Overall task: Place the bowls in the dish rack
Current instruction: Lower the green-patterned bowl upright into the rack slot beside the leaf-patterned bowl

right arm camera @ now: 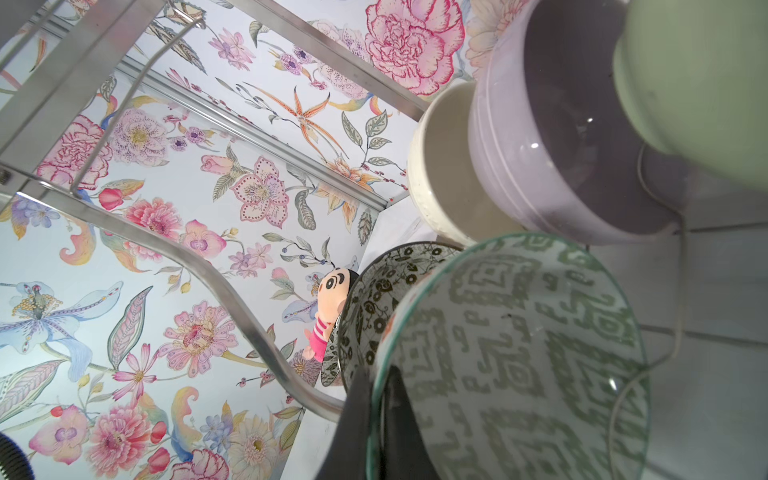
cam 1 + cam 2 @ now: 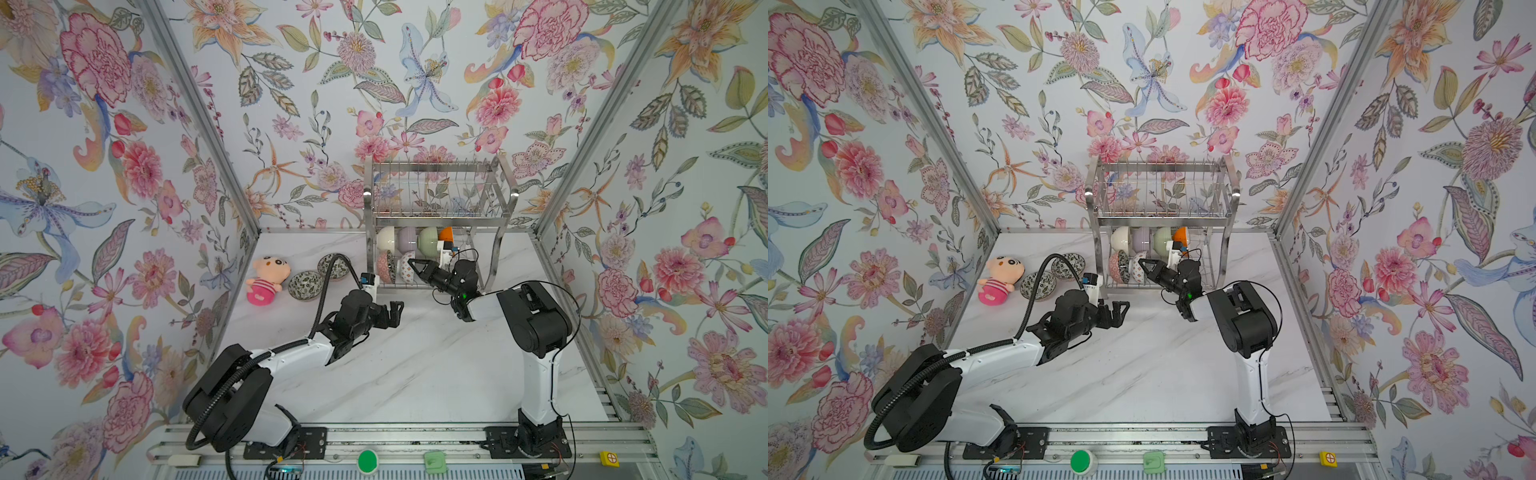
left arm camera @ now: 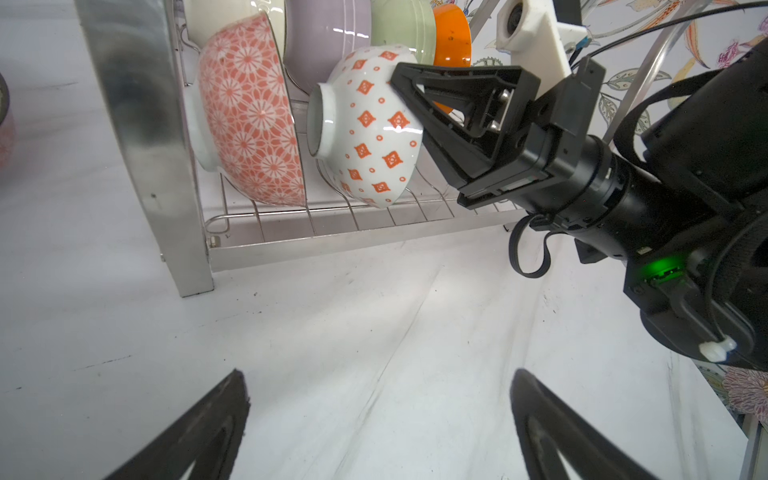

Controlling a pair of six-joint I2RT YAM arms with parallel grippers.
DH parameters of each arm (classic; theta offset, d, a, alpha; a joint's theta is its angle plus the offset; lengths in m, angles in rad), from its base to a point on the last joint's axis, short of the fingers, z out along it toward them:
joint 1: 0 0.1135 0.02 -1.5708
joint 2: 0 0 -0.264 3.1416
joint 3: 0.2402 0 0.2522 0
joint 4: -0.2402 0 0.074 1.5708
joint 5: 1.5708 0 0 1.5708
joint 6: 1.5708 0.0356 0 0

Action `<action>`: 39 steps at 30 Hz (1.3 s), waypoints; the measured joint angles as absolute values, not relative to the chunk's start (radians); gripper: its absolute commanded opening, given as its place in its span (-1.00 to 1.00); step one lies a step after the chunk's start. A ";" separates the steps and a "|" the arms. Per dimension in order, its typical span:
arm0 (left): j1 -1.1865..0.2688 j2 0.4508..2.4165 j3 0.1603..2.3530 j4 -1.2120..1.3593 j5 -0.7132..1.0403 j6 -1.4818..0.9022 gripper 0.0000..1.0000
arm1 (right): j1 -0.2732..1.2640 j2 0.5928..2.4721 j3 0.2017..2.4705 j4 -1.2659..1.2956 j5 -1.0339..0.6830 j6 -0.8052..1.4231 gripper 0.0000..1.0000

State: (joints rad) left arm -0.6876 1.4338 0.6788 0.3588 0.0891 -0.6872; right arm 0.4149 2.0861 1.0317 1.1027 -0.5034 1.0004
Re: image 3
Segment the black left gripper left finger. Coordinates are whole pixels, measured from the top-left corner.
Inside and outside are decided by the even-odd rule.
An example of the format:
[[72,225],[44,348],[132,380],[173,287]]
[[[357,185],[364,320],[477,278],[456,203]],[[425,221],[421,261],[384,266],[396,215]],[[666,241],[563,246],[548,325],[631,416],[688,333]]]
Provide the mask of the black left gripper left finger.
[[228,479],[244,436],[250,402],[235,369],[110,479]]

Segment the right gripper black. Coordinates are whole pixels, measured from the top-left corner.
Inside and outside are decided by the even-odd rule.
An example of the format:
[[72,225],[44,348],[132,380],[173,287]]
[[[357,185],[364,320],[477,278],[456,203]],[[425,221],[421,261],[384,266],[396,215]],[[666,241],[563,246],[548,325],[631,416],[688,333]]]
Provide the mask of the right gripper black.
[[509,200],[579,230],[607,216],[631,178],[630,164],[589,133],[605,74],[586,58],[533,103],[540,79],[516,66],[401,62],[390,85],[423,125],[444,178],[461,189],[461,206]]

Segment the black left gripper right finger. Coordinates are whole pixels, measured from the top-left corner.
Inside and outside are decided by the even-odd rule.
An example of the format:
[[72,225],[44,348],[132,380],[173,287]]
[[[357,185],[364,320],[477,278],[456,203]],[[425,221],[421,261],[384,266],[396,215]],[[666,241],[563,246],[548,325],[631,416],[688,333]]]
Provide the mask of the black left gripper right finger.
[[511,411],[531,479],[652,479],[545,384],[525,369],[511,383]]

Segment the orange white bowl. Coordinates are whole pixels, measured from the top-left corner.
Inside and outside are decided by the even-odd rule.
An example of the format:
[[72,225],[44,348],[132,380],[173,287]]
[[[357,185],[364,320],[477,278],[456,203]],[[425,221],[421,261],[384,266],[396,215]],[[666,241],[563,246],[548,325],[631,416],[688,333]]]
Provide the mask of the orange white bowl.
[[433,9],[436,23],[436,50],[433,65],[466,68],[471,66],[472,37],[469,22],[455,4],[443,4]]

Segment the patterned bowl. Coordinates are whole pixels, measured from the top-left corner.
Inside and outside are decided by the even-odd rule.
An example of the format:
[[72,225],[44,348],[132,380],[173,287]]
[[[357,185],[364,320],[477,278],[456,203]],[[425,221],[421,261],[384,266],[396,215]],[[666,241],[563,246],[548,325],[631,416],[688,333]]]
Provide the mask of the patterned bowl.
[[254,201],[304,207],[297,132],[268,15],[216,32],[202,49],[196,85],[227,179]]
[[415,61],[402,44],[359,48],[309,98],[310,154],[342,194],[379,209],[406,190],[422,145],[421,122],[390,85],[398,64]]
[[11,109],[11,95],[8,84],[0,76],[1,114],[0,114],[0,166],[4,169],[10,162],[15,148],[16,125]]

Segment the green bowl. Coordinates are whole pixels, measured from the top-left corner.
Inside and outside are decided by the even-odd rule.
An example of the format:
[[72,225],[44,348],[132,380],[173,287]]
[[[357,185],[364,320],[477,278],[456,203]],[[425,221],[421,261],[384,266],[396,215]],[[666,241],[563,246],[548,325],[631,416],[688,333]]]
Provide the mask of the green bowl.
[[418,63],[433,64],[437,30],[429,1],[373,0],[371,15],[371,45],[406,45]]

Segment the purple bowl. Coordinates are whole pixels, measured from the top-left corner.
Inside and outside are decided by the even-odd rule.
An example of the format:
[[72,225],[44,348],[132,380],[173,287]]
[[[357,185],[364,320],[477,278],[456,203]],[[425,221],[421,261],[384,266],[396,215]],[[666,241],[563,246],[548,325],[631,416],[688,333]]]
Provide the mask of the purple bowl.
[[284,66],[309,94],[327,81],[338,62],[370,44],[369,0],[287,0]]

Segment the patterned bowl front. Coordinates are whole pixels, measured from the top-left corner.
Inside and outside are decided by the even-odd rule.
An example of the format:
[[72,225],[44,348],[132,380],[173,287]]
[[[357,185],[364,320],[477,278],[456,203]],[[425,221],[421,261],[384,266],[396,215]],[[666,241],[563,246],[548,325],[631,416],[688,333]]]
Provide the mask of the patterned bowl front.
[[216,32],[202,49],[196,85],[227,179],[254,201],[304,207],[297,132],[268,15]]

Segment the cream bowl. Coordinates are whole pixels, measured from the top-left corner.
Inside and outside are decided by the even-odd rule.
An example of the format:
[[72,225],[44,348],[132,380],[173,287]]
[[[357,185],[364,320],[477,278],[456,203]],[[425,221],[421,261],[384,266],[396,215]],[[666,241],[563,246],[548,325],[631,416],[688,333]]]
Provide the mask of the cream bowl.
[[266,13],[280,56],[285,49],[284,0],[184,0],[184,15],[188,37],[198,47],[225,26]]

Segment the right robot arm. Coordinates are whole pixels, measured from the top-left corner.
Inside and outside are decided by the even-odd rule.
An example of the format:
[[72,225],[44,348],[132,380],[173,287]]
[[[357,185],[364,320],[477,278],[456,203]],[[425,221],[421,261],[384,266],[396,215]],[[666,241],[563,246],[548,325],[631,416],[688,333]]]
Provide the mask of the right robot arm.
[[391,86],[459,204],[525,211],[527,229],[567,235],[579,259],[625,264],[646,330],[692,359],[767,367],[767,46],[648,98],[680,104],[644,132],[645,106],[611,142],[589,133],[605,76],[590,58],[542,95],[517,67],[398,64]]

